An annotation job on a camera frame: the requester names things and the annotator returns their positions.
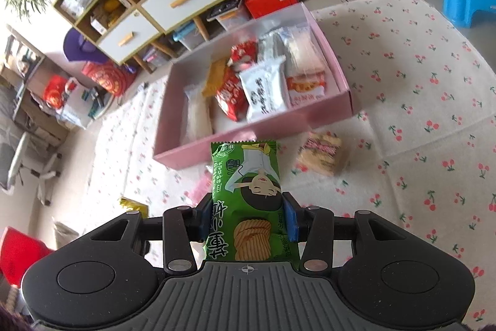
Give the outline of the yellow biscuit snack pack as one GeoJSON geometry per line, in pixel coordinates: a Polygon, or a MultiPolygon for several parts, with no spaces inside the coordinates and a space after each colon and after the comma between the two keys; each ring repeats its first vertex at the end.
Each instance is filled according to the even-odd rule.
{"type": "Polygon", "coordinates": [[[126,212],[136,211],[141,213],[142,218],[149,217],[149,207],[144,203],[139,203],[127,197],[120,197],[118,203],[126,212]]]}

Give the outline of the green chips snack pack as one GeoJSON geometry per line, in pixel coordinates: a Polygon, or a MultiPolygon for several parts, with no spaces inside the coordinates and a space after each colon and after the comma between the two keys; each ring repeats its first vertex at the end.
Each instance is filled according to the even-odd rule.
{"type": "Polygon", "coordinates": [[[290,240],[275,140],[214,142],[208,260],[299,263],[290,240]]]}

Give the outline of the clear rice cracker pack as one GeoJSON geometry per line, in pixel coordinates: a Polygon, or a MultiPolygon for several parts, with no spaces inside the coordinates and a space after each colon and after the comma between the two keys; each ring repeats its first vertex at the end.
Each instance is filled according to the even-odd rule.
{"type": "Polygon", "coordinates": [[[210,120],[209,99],[203,96],[202,85],[190,85],[185,88],[187,99],[186,127],[183,143],[194,142],[213,134],[210,120]]]}

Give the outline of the orange white cookie pack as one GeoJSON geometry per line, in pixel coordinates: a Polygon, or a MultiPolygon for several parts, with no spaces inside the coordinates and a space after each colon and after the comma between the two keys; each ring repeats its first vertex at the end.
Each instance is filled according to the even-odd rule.
{"type": "Polygon", "coordinates": [[[326,94],[326,75],[323,72],[286,78],[291,105],[297,107],[314,102],[326,94]]]}

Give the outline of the red strawberry snack pack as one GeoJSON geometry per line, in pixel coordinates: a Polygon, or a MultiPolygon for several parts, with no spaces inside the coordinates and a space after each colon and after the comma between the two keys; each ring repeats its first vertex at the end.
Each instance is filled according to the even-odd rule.
{"type": "Polygon", "coordinates": [[[215,98],[220,109],[230,120],[238,122],[246,116],[248,102],[241,79],[230,68],[225,72],[223,83],[215,98]]]}

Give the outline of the white monkey biscuit pack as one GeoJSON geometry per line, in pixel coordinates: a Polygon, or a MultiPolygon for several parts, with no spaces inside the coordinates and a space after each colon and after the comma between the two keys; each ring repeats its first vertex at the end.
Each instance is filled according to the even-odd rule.
{"type": "Polygon", "coordinates": [[[286,112],[290,107],[285,61],[282,57],[265,60],[241,71],[241,84],[249,103],[246,114],[249,123],[286,112]]]}

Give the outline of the golden snack pack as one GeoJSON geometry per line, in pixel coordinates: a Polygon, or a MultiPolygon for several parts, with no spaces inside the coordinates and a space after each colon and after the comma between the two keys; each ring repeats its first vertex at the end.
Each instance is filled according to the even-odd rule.
{"type": "Polygon", "coordinates": [[[220,58],[210,64],[206,82],[203,86],[202,95],[205,98],[212,97],[224,83],[225,70],[228,58],[220,58]]]}

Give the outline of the long white snack bar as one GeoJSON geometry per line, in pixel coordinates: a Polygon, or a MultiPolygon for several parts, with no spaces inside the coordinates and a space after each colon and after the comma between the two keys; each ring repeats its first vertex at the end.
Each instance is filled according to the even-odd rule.
{"type": "Polygon", "coordinates": [[[257,39],[257,61],[262,62],[279,57],[286,58],[286,47],[281,39],[281,30],[275,29],[257,39]]]}

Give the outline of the brown cracker pack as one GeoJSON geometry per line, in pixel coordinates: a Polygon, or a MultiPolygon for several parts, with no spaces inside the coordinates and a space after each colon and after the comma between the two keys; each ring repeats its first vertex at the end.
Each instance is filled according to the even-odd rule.
{"type": "Polygon", "coordinates": [[[343,139],[332,133],[309,132],[296,157],[300,171],[314,171],[323,176],[338,174],[349,158],[343,139]]]}

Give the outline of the pink cardboard box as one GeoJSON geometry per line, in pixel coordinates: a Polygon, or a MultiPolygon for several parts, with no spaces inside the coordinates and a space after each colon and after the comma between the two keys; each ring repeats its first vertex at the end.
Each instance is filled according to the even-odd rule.
{"type": "Polygon", "coordinates": [[[354,114],[325,34],[303,3],[221,34],[173,64],[154,160],[174,170],[208,162],[214,142],[284,138],[354,114]]]}

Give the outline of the white shopping bag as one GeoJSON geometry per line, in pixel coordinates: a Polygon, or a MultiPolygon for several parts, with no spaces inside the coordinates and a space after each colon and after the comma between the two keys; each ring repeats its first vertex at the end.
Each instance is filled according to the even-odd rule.
{"type": "Polygon", "coordinates": [[[111,106],[114,95],[100,87],[85,87],[75,77],[51,76],[42,106],[63,123],[87,129],[111,106]]]}

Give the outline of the red drum toy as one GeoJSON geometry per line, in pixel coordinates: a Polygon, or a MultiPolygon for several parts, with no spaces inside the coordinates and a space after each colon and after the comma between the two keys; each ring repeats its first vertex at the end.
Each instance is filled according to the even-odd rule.
{"type": "Polygon", "coordinates": [[[86,62],[82,74],[114,96],[123,96],[137,76],[136,72],[131,73],[110,60],[103,64],[86,62]]]}

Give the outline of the clear storage bin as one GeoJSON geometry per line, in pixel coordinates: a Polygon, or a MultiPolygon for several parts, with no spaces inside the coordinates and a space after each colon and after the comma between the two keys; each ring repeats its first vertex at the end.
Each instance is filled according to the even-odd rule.
{"type": "Polygon", "coordinates": [[[175,42],[180,42],[189,51],[196,49],[205,41],[197,25],[192,20],[174,30],[172,38],[175,42]]]}

